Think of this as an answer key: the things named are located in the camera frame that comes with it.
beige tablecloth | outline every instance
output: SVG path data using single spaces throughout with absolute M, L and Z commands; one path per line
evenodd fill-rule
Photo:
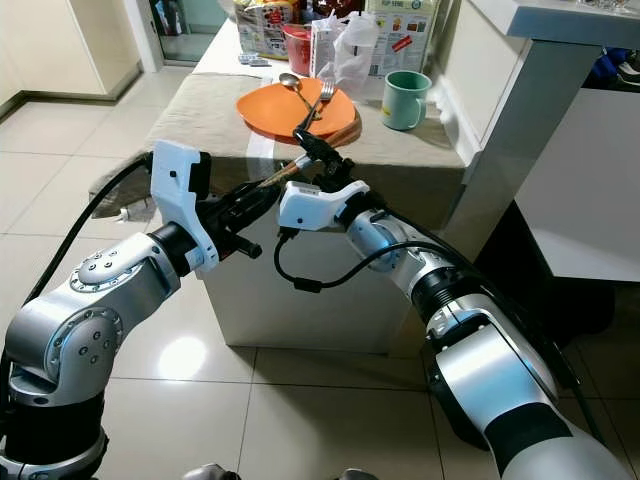
M 235 109 L 238 98 L 259 88 L 261 79 L 220 74 L 189 75 L 147 136 L 141 151 L 157 139 L 173 140 L 209 152 L 213 157 L 212 191 L 224 193 L 249 180 L 247 158 L 251 130 Z M 435 106 L 427 120 L 409 132 L 386 128 L 379 120 L 380 102 L 358 104 L 363 129 L 358 140 L 340 147 L 355 163 L 353 176 L 381 193 L 400 213 L 427 228 L 439 228 L 459 194 L 464 164 L 452 149 Z M 297 145 L 276 142 L 272 162 L 279 166 L 302 153 Z M 98 191 L 124 165 L 94 183 Z M 117 215 L 120 208 L 149 196 L 150 177 L 140 169 L 103 201 L 97 217 Z

fork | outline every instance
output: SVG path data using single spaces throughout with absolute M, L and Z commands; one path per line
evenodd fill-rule
M 302 130 L 308 129 L 311 121 L 313 120 L 313 116 L 316 112 L 316 108 L 318 108 L 318 105 L 320 105 L 321 102 L 325 103 L 331 100 L 331 97 L 333 97 L 333 94 L 335 93 L 335 89 L 336 87 L 333 80 L 322 82 L 322 90 L 320 90 L 320 96 L 318 97 L 318 100 L 316 100 L 316 103 L 313 104 L 313 107 L 311 107 L 311 110 L 309 110 L 309 113 L 307 114 L 305 119 L 296 128 L 301 128 Z

orange plate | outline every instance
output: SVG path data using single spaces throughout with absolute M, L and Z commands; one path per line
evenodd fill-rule
M 300 93 L 313 105 L 320 96 L 322 81 L 317 78 L 300 80 Z M 291 137 L 293 129 L 309 113 L 296 92 L 279 83 L 249 92 L 238 100 L 236 108 L 252 127 L 282 137 Z M 322 120 L 313 121 L 309 128 L 314 135 L 331 135 L 349 125 L 356 114 L 353 103 L 340 89 L 336 89 L 331 101 L 318 111 Z

green mug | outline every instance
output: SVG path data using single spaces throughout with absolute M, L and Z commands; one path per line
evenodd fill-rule
M 399 70 L 384 79 L 382 123 L 394 130 L 417 127 L 427 115 L 427 90 L 431 79 L 419 72 Z

spoon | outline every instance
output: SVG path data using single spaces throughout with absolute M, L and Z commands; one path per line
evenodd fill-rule
M 307 102 L 307 99 L 304 98 L 302 96 L 302 94 L 300 93 L 300 79 L 298 77 L 296 77 L 292 73 L 281 73 L 280 77 L 278 79 L 280 80 L 280 83 L 282 85 L 284 85 L 288 89 L 291 89 L 294 92 L 296 92 L 298 94 L 298 96 L 300 97 L 300 100 L 302 100 L 304 102 L 304 104 L 307 106 L 307 108 L 309 109 L 309 111 L 311 111 L 311 109 L 313 107 L 311 106 L 311 104 L 309 102 Z M 316 120 L 321 118 L 320 115 L 318 114 L 318 112 L 315 112 L 314 118 Z

